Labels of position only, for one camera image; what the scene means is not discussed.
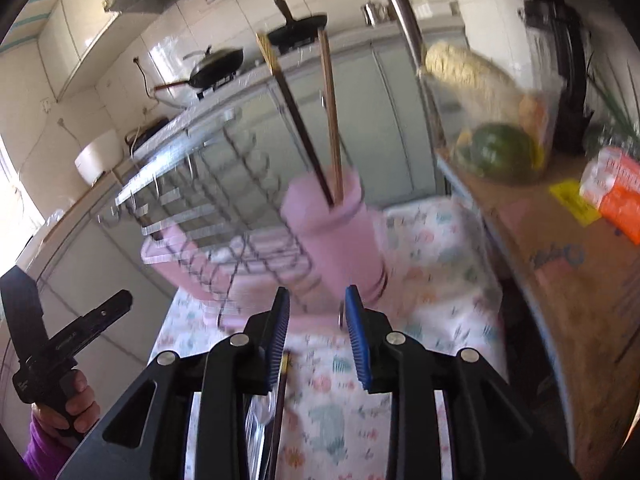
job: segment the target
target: white tablecloth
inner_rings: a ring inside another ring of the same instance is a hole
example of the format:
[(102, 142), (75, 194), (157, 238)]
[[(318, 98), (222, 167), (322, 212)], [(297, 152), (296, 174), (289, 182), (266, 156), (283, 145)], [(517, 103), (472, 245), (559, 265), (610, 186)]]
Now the white tablecloth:
[[(380, 215), (380, 245), (390, 282), (376, 308), (394, 329), (425, 348), (477, 349), (506, 378), (498, 310), (502, 293), (484, 252), (482, 224), (456, 198), (431, 198)], [(151, 357), (172, 349), (207, 352), (228, 334), (203, 322), (204, 306), (179, 290)], [(288, 333), (292, 351), (278, 456), (278, 478), (382, 480), (390, 396), (369, 395), (356, 378), (348, 336), (335, 327)], [(198, 400), (194, 402), (185, 479), (193, 478)], [(451, 477), (446, 416), (436, 395), (443, 479)]]

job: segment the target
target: window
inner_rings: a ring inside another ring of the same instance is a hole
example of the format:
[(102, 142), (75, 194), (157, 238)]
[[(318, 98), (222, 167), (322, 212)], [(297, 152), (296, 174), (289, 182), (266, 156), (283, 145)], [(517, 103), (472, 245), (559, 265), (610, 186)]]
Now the window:
[(14, 265), (43, 224), (44, 219), (20, 183), (0, 137), (0, 276)]

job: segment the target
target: white and orange bag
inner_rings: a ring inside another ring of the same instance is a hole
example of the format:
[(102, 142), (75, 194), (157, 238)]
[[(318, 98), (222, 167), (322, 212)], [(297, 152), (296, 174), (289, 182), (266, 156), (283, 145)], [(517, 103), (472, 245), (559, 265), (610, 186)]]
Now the white and orange bag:
[(619, 148), (602, 148), (582, 174), (580, 195), (640, 244), (640, 164)]

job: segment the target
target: wire dish rack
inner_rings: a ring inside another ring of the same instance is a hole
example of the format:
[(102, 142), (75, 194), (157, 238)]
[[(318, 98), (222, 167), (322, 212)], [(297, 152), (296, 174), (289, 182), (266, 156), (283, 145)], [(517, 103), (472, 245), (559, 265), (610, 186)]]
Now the wire dish rack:
[(268, 310), (277, 286), (301, 313), (309, 313), (309, 294), (322, 296), (311, 259), (280, 216), (282, 183), (269, 156), (255, 149), (255, 134), (230, 132), (240, 113), (171, 136), (136, 165), (112, 208), (142, 227), (143, 261), (173, 273), (218, 326), (223, 316)]

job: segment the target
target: frying pan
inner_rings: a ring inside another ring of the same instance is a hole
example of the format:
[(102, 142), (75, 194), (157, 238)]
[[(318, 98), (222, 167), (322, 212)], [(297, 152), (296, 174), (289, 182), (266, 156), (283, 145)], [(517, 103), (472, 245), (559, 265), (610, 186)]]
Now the frying pan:
[(207, 89), (217, 81), (238, 70), (243, 61), (244, 52), (242, 48), (222, 48), (211, 52), (211, 47), (209, 47), (205, 57), (193, 67), (190, 78), (155, 86), (154, 92), (181, 85), (189, 85), (196, 90)]
[(326, 14), (313, 14), (296, 20), (284, 0), (274, 0), (273, 3), (280, 9), (287, 23), (276, 30), (272, 30), (267, 37), (273, 46), (276, 46), (281, 54), (290, 49), (315, 41), (318, 38), (318, 29), (326, 27)]

